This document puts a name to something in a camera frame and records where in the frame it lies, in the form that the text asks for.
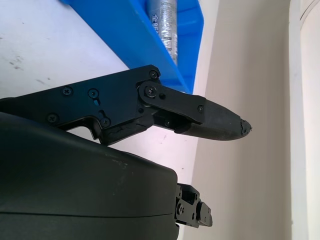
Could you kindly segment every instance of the blue plastic bin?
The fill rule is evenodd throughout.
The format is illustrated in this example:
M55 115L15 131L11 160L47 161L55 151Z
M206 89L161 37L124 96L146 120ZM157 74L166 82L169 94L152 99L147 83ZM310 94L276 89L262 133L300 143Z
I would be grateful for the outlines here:
M191 94L204 17L198 0L177 0L178 66L146 14L147 0L62 0L133 69L155 65L162 84Z

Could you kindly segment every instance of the metal cylinder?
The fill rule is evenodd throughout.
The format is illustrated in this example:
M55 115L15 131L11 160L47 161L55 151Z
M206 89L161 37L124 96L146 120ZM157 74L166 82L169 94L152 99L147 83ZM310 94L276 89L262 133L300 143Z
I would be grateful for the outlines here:
M147 0L147 14L166 50L177 64L177 0Z

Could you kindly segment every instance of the white table surface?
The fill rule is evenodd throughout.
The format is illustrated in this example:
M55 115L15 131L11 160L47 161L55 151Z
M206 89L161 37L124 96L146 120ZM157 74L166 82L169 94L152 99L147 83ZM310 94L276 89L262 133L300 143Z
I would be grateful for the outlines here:
M195 93L205 94L218 0L202 0L205 25ZM58 0L0 0L0 99L127 70L69 6ZM92 139L89 130L72 133ZM190 184L198 139L151 127L112 147L174 169Z

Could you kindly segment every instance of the white wall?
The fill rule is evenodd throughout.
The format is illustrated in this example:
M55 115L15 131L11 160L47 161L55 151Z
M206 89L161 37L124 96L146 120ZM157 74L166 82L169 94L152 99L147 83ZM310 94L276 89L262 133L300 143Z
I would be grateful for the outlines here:
M185 240L291 238L289 3L219 3L206 97L253 131L231 142L199 140L192 184L212 208L213 227L187 228Z
M320 3L301 28L306 190L310 240L320 239Z

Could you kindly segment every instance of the pivot bolt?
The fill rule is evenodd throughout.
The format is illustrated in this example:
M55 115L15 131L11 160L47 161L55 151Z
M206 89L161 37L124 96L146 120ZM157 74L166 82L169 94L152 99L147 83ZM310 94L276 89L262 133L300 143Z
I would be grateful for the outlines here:
M157 89L154 86L147 86L144 93L149 98L154 98L157 95Z

